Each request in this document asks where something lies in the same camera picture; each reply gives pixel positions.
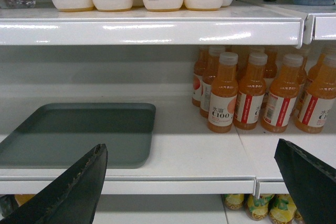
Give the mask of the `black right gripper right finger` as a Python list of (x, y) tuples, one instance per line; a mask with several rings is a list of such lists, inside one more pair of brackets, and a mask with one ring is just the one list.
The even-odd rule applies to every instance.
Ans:
[(274, 159), (305, 223), (335, 223), (335, 168), (282, 138)]

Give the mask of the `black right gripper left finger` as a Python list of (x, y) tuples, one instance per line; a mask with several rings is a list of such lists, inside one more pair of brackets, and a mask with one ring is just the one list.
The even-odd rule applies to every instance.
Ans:
[(1, 223), (93, 223), (108, 150), (98, 144)]

